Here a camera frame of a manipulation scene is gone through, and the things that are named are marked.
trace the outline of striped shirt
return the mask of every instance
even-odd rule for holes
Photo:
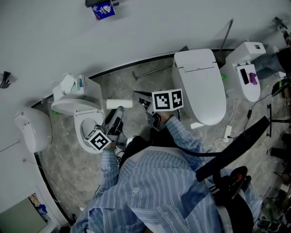
[[[186,150],[205,152],[200,140],[177,118],[166,123],[175,143]],[[222,232],[212,194],[197,182],[195,170],[211,160],[176,148],[149,147],[126,160],[121,170],[114,151],[102,154],[102,184],[71,229],[72,233]],[[221,175],[230,172],[222,170]],[[246,201],[256,219],[261,200],[249,186]]]

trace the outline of toilet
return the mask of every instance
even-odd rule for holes
[[[256,102],[260,98],[261,86],[256,69],[251,61],[266,53],[259,42],[244,42],[226,57],[226,64],[220,69],[226,94],[233,100],[245,99]]]
[[[226,94],[216,59],[210,49],[176,53],[172,80],[175,88],[183,91],[183,110],[199,126],[212,126],[223,119]]]
[[[14,118],[15,125],[23,134],[25,144],[31,153],[46,149],[52,141],[49,117],[31,107],[23,107]]]
[[[67,93],[61,91],[60,86],[54,88],[55,101],[51,109],[70,116],[74,116],[75,130],[80,145],[88,153],[100,152],[88,145],[84,138],[94,129],[95,125],[102,125],[106,108],[103,101],[101,87],[98,83],[84,77],[77,78],[78,90]]]

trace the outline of marble floor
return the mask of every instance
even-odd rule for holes
[[[94,79],[94,81],[101,85],[104,98],[131,99],[134,90],[151,92],[173,89],[171,68],[142,77],[137,81],[132,75],[133,71],[139,75],[171,63],[172,58],[151,61],[106,74]],[[261,97],[270,94],[272,85],[277,81],[278,78],[274,76],[261,81]],[[268,96],[256,104],[247,127],[268,115],[266,108],[268,103],[272,104],[273,117],[284,119],[289,116],[285,100],[280,95]],[[227,98],[225,117],[214,126],[203,126],[191,130],[190,124],[193,121],[188,119],[183,111],[181,111],[181,121],[193,135],[201,137],[206,149],[216,151],[214,141],[223,137],[226,125],[233,117],[235,105],[236,100]],[[233,127],[231,137],[236,137],[243,132],[247,112],[252,105],[253,103],[246,100],[238,101],[236,113],[231,122]],[[40,161],[60,205],[68,216],[73,213],[78,216],[81,212],[80,208],[86,206],[100,184],[100,155],[87,153],[79,145],[72,116],[52,115],[50,111],[48,112],[52,123],[53,142],[40,154]],[[134,102],[132,109],[125,110],[123,122],[124,133],[128,138],[135,135],[146,137],[149,130],[147,117],[143,107],[137,102]],[[252,184],[260,195],[264,195],[270,186],[278,185],[278,177],[273,174],[273,171],[282,170],[282,161],[268,156],[266,152],[273,146],[282,147],[280,135],[288,131],[288,127],[288,124],[274,123],[272,138],[267,137],[266,134],[262,135],[248,152],[229,166],[230,168],[247,166],[249,175],[252,176]],[[228,143],[224,143],[222,140],[217,140],[217,148],[223,150],[231,141],[232,139]]]

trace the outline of shirt sleeve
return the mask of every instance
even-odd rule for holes
[[[100,196],[107,189],[117,184],[119,168],[117,165],[116,155],[113,150],[104,150],[101,161],[102,181],[100,185]]]
[[[188,130],[186,130],[183,124],[175,116],[171,117],[166,122],[166,127],[168,128],[177,146],[191,152],[207,153],[207,151],[203,148],[200,138],[193,136]],[[194,171],[204,166],[213,158],[196,157],[185,152],[182,152],[182,154]]]
[[[101,185],[98,188],[98,191],[86,206],[84,211],[78,217],[76,223],[71,228],[71,233],[85,233],[86,229],[89,226],[89,211],[94,207],[96,200],[98,197],[102,196],[102,194],[112,186],[116,185],[119,175],[119,168],[116,161],[116,155],[113,150],[104,150],[102,153],[102,161],[101,161],[101,176],[102,181]]]

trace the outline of electrical outlet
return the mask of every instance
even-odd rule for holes
[[[229,141],[228,136],[231,135],[231,130],[232,130],[231,126],[226,126],[226,129],[224,130],[224,135],[223,135],[223,141],[224,142],[228,142]]]

